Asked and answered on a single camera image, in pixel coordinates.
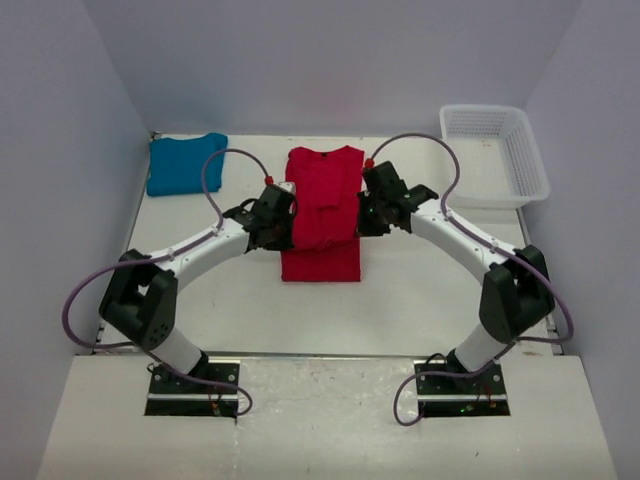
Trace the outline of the red t shirt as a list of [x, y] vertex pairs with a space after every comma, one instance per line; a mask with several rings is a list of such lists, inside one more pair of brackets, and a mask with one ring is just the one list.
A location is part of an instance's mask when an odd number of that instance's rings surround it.
[[364, 152], [344, 146], [329, 152], [296, 147], [285, 179], [295, 184], [299, 211], [294, 248], [281, 254], [281, 279], [289, 283], [361, 280], [356, 235]]

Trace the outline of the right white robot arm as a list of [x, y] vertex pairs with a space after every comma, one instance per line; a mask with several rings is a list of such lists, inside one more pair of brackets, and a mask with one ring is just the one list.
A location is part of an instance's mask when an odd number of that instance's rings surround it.
[[544, 255], [531, 245], [498, 241], [445, 211], [437, 193], [407, 187], [390, 162], [366, 160], [362, 177], [359, 236], [380, 237], [396, 227], [440, 248], [481, 286], [479, 324], [446, 357], [448, 385], [467, 393], [481, 382], [482, 369], [554, 310]]

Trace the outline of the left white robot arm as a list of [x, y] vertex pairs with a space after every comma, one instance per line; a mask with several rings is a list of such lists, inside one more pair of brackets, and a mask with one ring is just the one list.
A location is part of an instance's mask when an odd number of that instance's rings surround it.
[[291, 182], [267, 185], [258, 199], [227, 210], [219, 227], [149, 255], [125, 252], [100, 303], [100, 317], [172, 370], [183, 391], [198, 392], [208, 379], [206, 354], [175, 326], [178, 295], [227, 260], [254, 250], [291, 249], [295, 190]]

